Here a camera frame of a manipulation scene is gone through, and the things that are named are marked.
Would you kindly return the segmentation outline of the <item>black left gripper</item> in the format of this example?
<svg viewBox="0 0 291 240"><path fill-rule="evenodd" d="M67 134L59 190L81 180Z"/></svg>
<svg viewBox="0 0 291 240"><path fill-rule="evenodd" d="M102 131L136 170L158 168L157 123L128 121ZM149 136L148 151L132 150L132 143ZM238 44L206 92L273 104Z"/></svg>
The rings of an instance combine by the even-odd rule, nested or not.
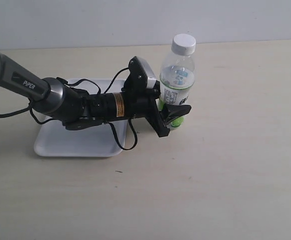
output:
<svg viewBox="0 0 291 240"><path fill-rule="evenodd" d="M160 110L156 100L160 96L160 83L153 88L136 89L131 83L125 82L121 92L111 94L111 120L128 120L145 118L158 137L167 137L170 129L166 125L181 125L184 116L192 107L187 104L164 104Z"/></svg>

